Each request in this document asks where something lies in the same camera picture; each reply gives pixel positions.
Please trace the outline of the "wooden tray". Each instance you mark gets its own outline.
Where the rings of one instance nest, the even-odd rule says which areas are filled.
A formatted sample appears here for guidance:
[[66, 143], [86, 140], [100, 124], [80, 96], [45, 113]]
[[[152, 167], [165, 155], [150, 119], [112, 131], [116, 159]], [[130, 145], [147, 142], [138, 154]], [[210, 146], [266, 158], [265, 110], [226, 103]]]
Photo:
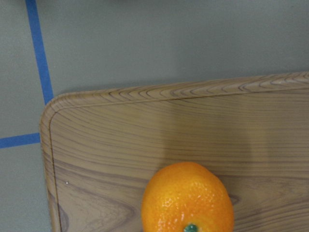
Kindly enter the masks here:
[[154, 173], [197, 162], [231, 197], [237, 232], [309, 229], [309, 74], [60, 95], [41, 117], [52, 231], [140, 232]]

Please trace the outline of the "orange fruit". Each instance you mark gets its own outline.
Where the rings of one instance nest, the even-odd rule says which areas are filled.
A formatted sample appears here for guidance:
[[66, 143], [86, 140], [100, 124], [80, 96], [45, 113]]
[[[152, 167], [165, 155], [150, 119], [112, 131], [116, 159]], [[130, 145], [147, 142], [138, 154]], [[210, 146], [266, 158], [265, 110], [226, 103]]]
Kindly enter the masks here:
[[234, 211], [219, 178], [194, 162], [158, 171], [141, 204], [145, 232], [231, 232]]

